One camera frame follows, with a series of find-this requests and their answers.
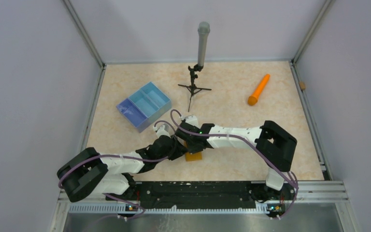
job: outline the blue storage box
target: blue storage box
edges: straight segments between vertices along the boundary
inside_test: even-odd
[[[117,105],[117,109],[138,132],[142,132],[171,109],[171,101],[149,82]]]

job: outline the beige table surface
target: beige table surface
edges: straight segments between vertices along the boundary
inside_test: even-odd
[[[116,105],[149,81],[160,88],[183,115],[196,115],[199,124],[224,127],[257,127],[273,120],[298,141],[291,170],[299,180],[323,180],[317,154],[288,62],[205,63],[196,80],[198,87],[212,88],[195,95],[187,113],[190,93],[177,84],[190,84],[187,65],[107,65],[87,147],[101,153],[127,153],[152,144],[157,138],[152,126],[142,133],[127,121]],[[265,74],[271,78],[258,103],[248,96]],[[170,112],[160,119],[170,120]],[[218,148],[203,151],[203,159],[186,162],[184,157],[165,160],[155,169],[136,174],[139,181],[265,180],[268,167],[254,151]]]

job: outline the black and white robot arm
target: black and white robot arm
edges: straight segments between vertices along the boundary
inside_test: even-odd
[[[251,149],[235,136],[253,144],[281,172],[290,171],[297,141],[273,121],[265,121],[264,125],[254,128],[226,128],[215,124],[199,127],[197,117],[188,116],[182,120],[180,127],[183,130],[178,128],[174,135],[170,135],[169,126],[163,124],[155,128],[158,138],[152,145],[125,154],[102,155],[92,147],[86,148],[59,169],[59,187],[65,189],[71,202],[80,201],[91,194],[123,195],[133,182],[128,173],[147,172],[164,159],[174,160],[187,152],[196,153],[206,148]],[[187,148],[178,141],[179,138],[186,141]],[[283,183],[284,179],[273,168],[269,168],[266,185],[280,190]]]

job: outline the black tripod stand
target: black tripod stand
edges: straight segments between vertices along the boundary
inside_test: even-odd
[[[191,93],[190,96],[190,102],[188,103],[188,111],[190,112],[190,105],[191,105],[191,98],[199,93],[201,90],[211,90],[210,88],[199,88],[194,84],[194,80],[198,78],[198,75],[195,74],[195,72],[201,72],[203,66],[199,66],[198,64],[194,65],[194,68],[188,67],[188,70],[190,70],[190,78],[191,78],[191,85],[185,86],[178,84],[178,86],[186,87],[188,91]]]

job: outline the microphone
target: microphone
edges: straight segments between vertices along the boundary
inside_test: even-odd
[[[207,38],[210,33],[210,24],[207,22],[200,22],[199,28],[199,55],[198,55],[198,66],[202,69],[205,60],[205,49],[207,48]]]

